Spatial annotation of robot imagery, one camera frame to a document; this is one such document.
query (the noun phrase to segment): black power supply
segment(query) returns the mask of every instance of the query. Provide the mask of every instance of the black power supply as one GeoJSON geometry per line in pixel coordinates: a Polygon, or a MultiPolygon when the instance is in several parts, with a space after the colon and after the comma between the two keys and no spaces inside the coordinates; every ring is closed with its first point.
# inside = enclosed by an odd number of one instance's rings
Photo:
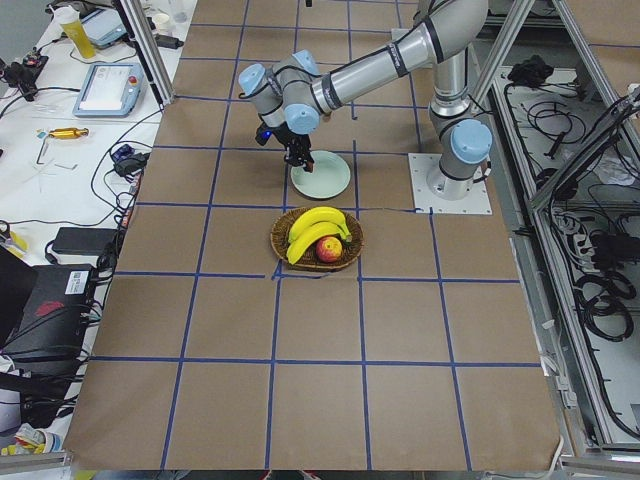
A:
{"type": "Polygon", "coordinates": [[[156,44],[159,47],[172,48],[173,50],[176,50],[184,45],[184,42],[179,38],[170,37],[168,35],[156,34],[155,39],[156,39],[156,44]]]}

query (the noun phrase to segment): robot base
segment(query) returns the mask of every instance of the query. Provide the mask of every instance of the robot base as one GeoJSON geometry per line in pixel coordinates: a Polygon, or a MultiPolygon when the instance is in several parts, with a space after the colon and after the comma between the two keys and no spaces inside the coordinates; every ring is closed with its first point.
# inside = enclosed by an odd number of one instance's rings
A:
{"type": "MultiPolygon", "coordinates": [[[[461,215],[491,215],[491,204],[484,182],[471,183],[467,196],[460,200],[447,200],[435,194],[427,184],[430,172],[438,169],[441,155],[410,153],[409,168],[411,170],[411,186],[413,187],[413,203],[420,213],[451,213],[461,215]]],[[[474,178],[482,172],[478,168],[474,178]]]]}

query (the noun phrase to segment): yellow bottle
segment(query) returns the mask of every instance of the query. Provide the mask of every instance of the yellow bottle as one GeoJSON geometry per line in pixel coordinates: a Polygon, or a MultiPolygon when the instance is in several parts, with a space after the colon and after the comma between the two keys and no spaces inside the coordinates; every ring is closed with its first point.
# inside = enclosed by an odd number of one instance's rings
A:
{"type": "Polygon", "coordinates": [[[96,51],[84,31],[84,27],[80,22],[80,13],[72,6],[57,8],[53,12],[56,21],[64,30],[83,58],[91,58],[96,55],[96,51]]]}

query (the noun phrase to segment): woven basket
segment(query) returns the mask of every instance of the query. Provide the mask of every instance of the woven basket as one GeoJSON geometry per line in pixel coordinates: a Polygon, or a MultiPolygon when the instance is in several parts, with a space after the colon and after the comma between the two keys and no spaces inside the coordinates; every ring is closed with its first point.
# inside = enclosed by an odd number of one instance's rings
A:
{"type": "Polygon", "coordinates": [[[302,258],[298,260],[295,265],[288,262],[287,249],[289,248],[289,229],[300,215],[311,208],[312,207],[302,207],[290,210],[273,224],[273,227],[271,228],[271,247],[278,258],[282,259],[282,261],[291,268],[314,272],[334,272],[355,262],[360,256],[360,252],[364,246],[364,235],[362,234],[362,228],[360,227],[358,220],[347,212],[343,213],[347,220],[347,227],[349,227],[352,239],[351,243],[342,243],[342,256],[336,262],[321,262],[316,255],[315,244],[311,245],[307,251],[304,252],[302,258]]]}

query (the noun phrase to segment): grid line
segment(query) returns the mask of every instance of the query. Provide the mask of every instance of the grid line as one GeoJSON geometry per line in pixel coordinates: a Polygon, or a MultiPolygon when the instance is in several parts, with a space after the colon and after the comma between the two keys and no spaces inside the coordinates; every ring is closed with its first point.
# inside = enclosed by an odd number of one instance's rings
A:
{"type": "MultiPolygon", "coordinates": [[[[358,155],[356,153],[356,141],[353,141],[353,177],[356,197],[356,218],[360,220],[360,191],[358,188],[358,155]]],[[[371,426],[369,422],[369,387],[367,382],[367,335],[364,312],[364,286],[362,282],[362,259],[358,257],[358,313],[360,321],[360,354],[362,357],[362,402],[364,409],[364,439],[367,470],[373,470],[371,458],[371,426]]]]}
{"type": "Polygon", "coordinates": [[[269,359],[269,398],[267,402],[267,425],[265,433],[264,468],[269,469],[271,464],[271,428],[273,425],[274,385],[276,376],[276,355],[278,348],[278,316],[280,314],[280,289],[282,282],[276,284],[276,299],[273,311],[273,333],[271,335],[271,358],[269,359]]]}
{"type": "MultiPolygon", "coordinates": [[[[127,271],[119,270],[115,272],[115,276],[159,276],[159,277],[217,277],[217,278],[267,278],[263,273],[224,273],[224,272],[156,272],[156,271],[127,271]]],[[[271,279],[276,278],[302,278],[316,280],[330,277],[332,273],[323,273],[321,275],[303,275],[295,273],[282,273],[281,263],[276,265],[276,270],[271,275],[271,279]]],[[[519,285],[520,281],[516,279],[493,279],[493,278],[411,278],[411,277],[366,277],[362,276],[363,282],[398,282],[398,283],[473,283],[473,284],[498,284],[498,285],[519,285]]]]}
{"type": "Polygon", "coordinates": [[[431,227],[431,236],[433,239],[433,253],[435,255],[436,272],[438,275],[438,288],[440,290],[440,302],[442,303],[442,317],[444,319],[444,328],[447,337],[447,348],[449,349],[449,360],[451,362],[451,375],[453,379],[453,390],[456,397],[456,407],[458,409],[458,421],[460,422],[460,434],[462,435],[462,446],[464,448],[464,457],[467,464],[467,470],[472,470],[471,454],[469,453],[469,440],[467,438],[466,428],[464,424],[464,412],[462,410],[462,399],[460,398],[460,385],[458,384],[458,374],[456,372],[455,356],[453,354],[453,342],[451,339],[451,328],[449,325],[449,316],[447,314],[447,302],[444,295],[444,282],[442,282],[442,269],[440,266],[440,255],[438,253],[438,236],[436,235],[435,223],[433,221],[433,210],[429,213],[429,226],[431,227]]]}
{"type": "Polygon", "coordinates": [[[414,360],[317,360],[297,358],[215,358],[215,357],[135,357],[115,355],[93,355],[91,360],[100,362],[139,362],[139,363],[227,363],[258,365],[336,365],[366,367],[443,367],[443,368],[540,368],[536,362],[437,362],[414,360]]]}
{"type": "MultiPolygon", "coordinates": [[[[240,57],[240,49],[242,48],[242,39],[244,36],[244,23],[246,23],[247,20],[247,14],[249,11],[249,1],[250,0],[245,0],[245,6],[244,6],[244,19],[243,19],[243,26],[241,27],[240,30],[240,38],[238,40],[238,49],[236,51],[236,57],[240,57]]],[[[229,98],[231,98],[231,95],[233,93],[233,85],[234,85],[234,81],[236,78],[236,74],[237,74],[237,70],[238,70],[238,58],[236,58],[235,63],[234,63],[234,67],[233,67],[233,73],[231,75],[231,82],[229,85],[229,98]]],[[[225,133],[227,130],[227,121],[229,119],[229,110],[231,107],[231,103],[227,102],[227,106],[226,106],[226,110],[225,110],[225,115],[224,115],[224,120],[222,123],[222,130],[220,132],[220,143],[219,143],[219,147],[222,147],[224,145],[224,137],[225,137],[225,133]]],[[[171,445],[171,432],[173,429],[173,420],[175,417],[175,411],[176,411],[176,406],[177,406],[177,401],[178,401],[178,394],[180,391],[180,381],[182,379],[182,369],[183,369],[183,359],[185,358],[185,353],[187,350],[187,342],[189,339],[189,330],[191,327],[191,320],[192,320],[192,316],[193,316],[193,309],[195,306],[195,298],[196,298],[196,293],[198,290],[198,280],[199,280],[199,273],[200,273],[200,269],[202,267],[202,259],[204,257],[204,250],[205,250],[205,246],[206,246],[206,242],[207,242],[207,233],[208,233],[208,229],[209,229],[209,223],[211,221],[211,210],[212,210],[212,206],[211,204],[213,203],[213,196],[215,194],[215,189],[216,189],[216,180],[218,177],[218,172],[219,172],[219,168],[220,168],[220,157],[222,155],[222,149],[218,149],[218,157],[216,160],[216,167],[215,167],[215,171],[213,174],[213,179],[211,182],[211,190],[209,192],[209,206],[207,207],[207,216],[205,217],[205,222],[204,222],[204,227],[203,227],[203,231],[202,231],[202,239],[200,241],[200,251],[198,252],[198,262],[196,265],[196,275],[194,278],[194,282],[193,282],[193,290],[191,292],[191,299],[189,302],[189,309],[188,309],[188,313],[187,313],[187,321],[185,324],[185,328],[184,328],[184,334],[183,334],[183,338],[182,338],[182,347],[180,350],[180,361],[178,363],[178,370],[176,373],[176,381],[175,381],[175,386],[173,389],[173,396],[171,399],[171,409],[169,411],[169,422],[167,424],[167,431],[166,431],[166,435],[165,435],[165,441],[164,441],[164,446],[163,446],[163,450],[162,450],[162,459],[160,462],[160,470],[164,470],[166,468],[166,464],[167,464],[167,457],[169,454],[169,448],[171,445]]]]}

